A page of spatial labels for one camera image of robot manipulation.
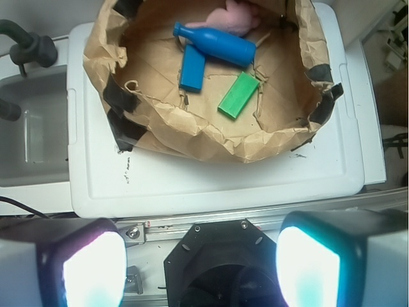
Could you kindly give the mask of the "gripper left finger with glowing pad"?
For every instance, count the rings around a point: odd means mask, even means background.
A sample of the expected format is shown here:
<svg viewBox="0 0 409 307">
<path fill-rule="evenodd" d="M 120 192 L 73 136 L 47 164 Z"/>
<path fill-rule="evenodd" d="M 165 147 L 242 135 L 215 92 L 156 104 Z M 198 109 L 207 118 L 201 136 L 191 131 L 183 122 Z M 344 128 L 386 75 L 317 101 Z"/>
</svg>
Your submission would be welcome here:
<svg viewBox="0 0 409 307">
<path fill-rule="evenodd" d="M 110 219 L 1 220 L 1 306 L 119 306 L 126 272 Z"/>
</svg>

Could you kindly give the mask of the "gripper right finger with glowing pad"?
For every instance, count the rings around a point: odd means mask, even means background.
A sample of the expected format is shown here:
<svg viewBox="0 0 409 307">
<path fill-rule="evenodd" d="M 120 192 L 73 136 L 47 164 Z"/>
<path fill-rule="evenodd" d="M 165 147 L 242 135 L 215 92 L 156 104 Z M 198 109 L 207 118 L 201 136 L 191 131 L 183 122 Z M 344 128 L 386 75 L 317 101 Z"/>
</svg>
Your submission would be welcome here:
<svg viewBox="0 0 409 307">
<path fill-rule="evenodd" d="M 275 265 L 288 306 L 408 306 L 408 213 L 290 212 Z"/>
</svg>

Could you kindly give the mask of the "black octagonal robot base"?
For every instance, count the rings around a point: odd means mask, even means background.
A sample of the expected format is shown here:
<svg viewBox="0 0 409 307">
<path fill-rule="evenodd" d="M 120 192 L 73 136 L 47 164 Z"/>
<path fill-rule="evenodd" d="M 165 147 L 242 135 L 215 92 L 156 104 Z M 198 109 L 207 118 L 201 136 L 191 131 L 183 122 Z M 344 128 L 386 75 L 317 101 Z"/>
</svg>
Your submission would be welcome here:
<svg viewBox="0 0 409 307">
<path fill-rule="evenodd" d="M 164 260 L 169 306 L 283 306 L 276 243 L 246 219 L 194 224 Z"/>
</svg>

